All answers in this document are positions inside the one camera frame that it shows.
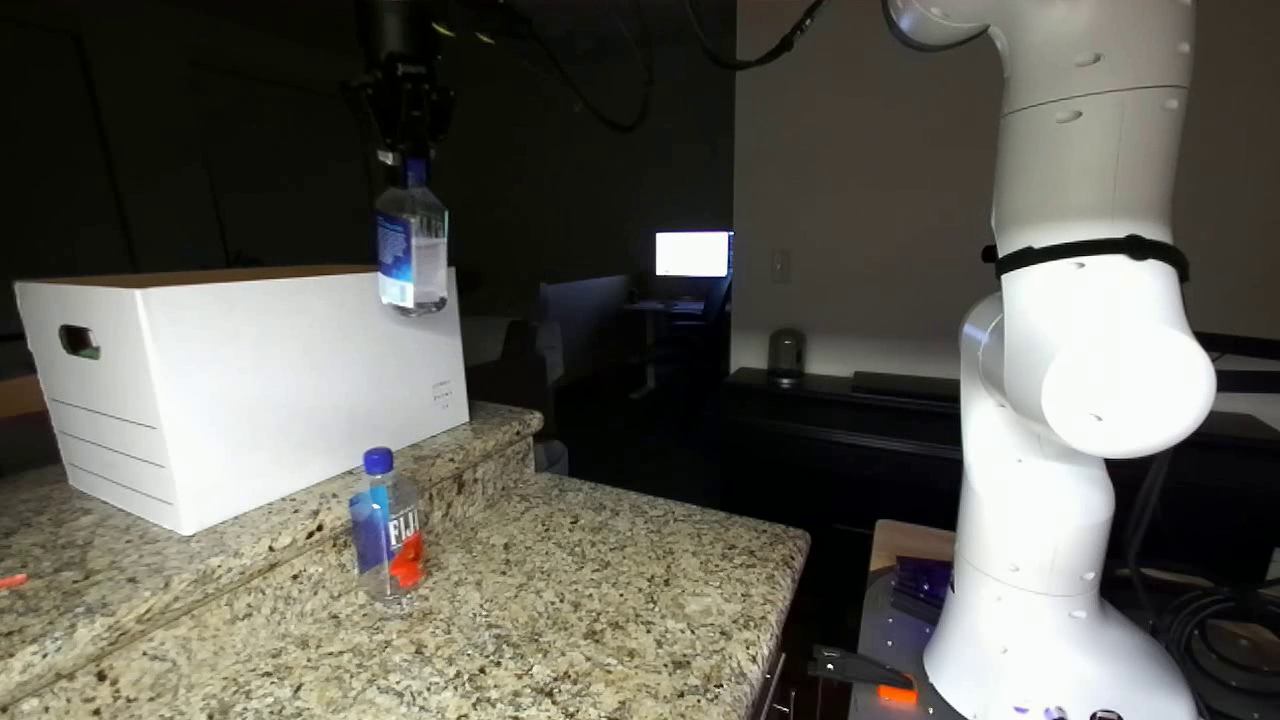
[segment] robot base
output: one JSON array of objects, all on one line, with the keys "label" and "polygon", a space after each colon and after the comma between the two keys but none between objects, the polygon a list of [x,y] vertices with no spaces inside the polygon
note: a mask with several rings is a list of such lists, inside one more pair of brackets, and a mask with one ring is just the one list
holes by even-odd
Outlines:
[{"label": "robot base", "polygon": [[924,670],[960,716],[1198,720],[1179,667],[1113,604],[1032,596],[964,564]]}]

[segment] blue bottle label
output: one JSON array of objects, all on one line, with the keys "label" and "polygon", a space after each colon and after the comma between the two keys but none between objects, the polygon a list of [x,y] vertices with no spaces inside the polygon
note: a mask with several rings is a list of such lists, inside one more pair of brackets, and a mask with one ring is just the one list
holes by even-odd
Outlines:
[{"label": "blue bottle label", "polygon": [[395,542],[388,537],[388,519],[394,519],[388,486],[367,486],[354,497],[354,539],[358,539],[359,570],[371,570],[394,559]]}]

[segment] white box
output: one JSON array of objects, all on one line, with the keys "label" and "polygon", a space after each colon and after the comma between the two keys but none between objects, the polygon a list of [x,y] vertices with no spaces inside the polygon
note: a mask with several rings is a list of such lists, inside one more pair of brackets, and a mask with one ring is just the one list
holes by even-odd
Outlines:
[{"label": "white box", "polygon": [[470,419],[460,311],[402,311],[378,270],[21,280],[73,486],[202,530]]}]

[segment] plastic water bottle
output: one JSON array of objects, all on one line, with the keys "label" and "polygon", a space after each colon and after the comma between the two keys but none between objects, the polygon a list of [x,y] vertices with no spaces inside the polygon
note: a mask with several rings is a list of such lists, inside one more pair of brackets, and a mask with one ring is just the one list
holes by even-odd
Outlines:
[{"label": "plastic water bottle", "polygon": [[429,570],[425,501],[395,480],[395,453],[365,453],[365,491],[354,497],[354,539],[365,591],[394,608],[409,608],[409,591]]},{"label": "plastic water bottle", "polygon": [[406,154],[406,183],[378,196],[381,299],[394,306],[450,305],[450,207],[429,189],[429,159]]}]

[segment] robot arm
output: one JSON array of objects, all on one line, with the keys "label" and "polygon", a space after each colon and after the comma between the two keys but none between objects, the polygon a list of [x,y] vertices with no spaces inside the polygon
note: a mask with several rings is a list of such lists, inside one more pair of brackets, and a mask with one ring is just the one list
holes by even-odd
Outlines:
[{"label": "robot arm", "polygon": [[1210,417],[1172,246],[1192,0],[886,0],[915,48],[994,34],[1001,294],[960,333],[956,585],[924,670],[964,716],[1192,720],[1176,665],[1102,600],[1103,461]]},{"label": "robot arm", "polygon": [[367,77],[358,82],[378,127],[378,154],[431,151],[452,94],[435,77],[431,0],[358,0]]}]

